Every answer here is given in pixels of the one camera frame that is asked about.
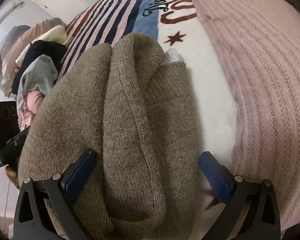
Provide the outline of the person's left hand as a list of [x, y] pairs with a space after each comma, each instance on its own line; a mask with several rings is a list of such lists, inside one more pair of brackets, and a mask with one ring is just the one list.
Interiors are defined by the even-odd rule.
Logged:
[[5, 173], [6, 173], [7, 178], [12, 182], [12, 184], [17, 189], [20, 189], [17, 172], [13, 168], [11, 168], [10, 166], [6, 166], [5, 167]]

